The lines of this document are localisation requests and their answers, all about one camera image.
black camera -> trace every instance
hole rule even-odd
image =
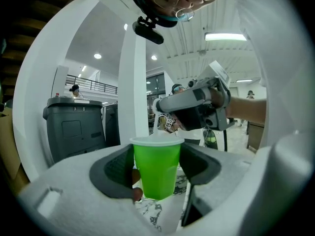
[[[152,22],[149,22],[148,18],[145,20],[143,17],[139,17],[137,22],[132,24],[132,28],[138,36],[141,36],[158,45],[164,43],[163,36],[154,30],[156,25]]]

staircase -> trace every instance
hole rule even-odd
[[[4,43],[0,58],[0,102],[13,98],[20,67],[36,36],[71,1],[73,0],[1,1],[0,6],[6,8],[6,12],[1,15],[5,27],[0,32],[0,41]]]

window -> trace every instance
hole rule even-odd
[[[164,74],[147,78],[147,95],[165,94]]]

robotic arm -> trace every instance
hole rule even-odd
[[[220,77],[205,78],[189,85],[192,87],[158,101],[157,111],[176,115],[186,131],[200,128],[223,131],[234,124],[226,121],[225,108],[230,103],[231,94]],[[211,89],[221,92],[222,106],[213,105]]]

white ceiling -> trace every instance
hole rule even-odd
[[[75,60],[118,76],[121,50],[126,32],[124,25],[125,22],[120,17],[99,2],[74,36],[66,59]],[[157,45],[147,41],[148,70],[162,66],[158,60],[153,61],[151,59],[152,55],[157,55],[157,48]],[[95,53],[100,53],[102,58],[95,59]]]
[[[95,74],[98,72],[98,70],[91,66],[87,66],[82,72],[82,68],[85,64],[71,59],[65,59],[62,65],[69,68],[68,75],[79,76],[79,74],[81,74],[81,78],[83,79],[95,80]]]
[[[101,0],[111,7],[108,0]],[[118,0],[122,9],[140,15],[132,0]],[[124,20],[117,5],[109,9],[99,3],[79,28],[69,48],[67,58],[86,63],[97,69],[118,75],[120,53],[124,40]],[[147,71],[163,66],[174,80],[185,84],[197,77],[212,61],[217,60],[232,79],[258,79],[258,64],[249,41],[204,40],[206,32],[241,33],[234,0],[217,0],[196,12],[188,23],[179,23],[171,29],[157,28],[164,36],[164,44],[157,46],[147,41]],[[103,58],[94,59],[99,52]],[[155,54],[157,61],[151,60]]]

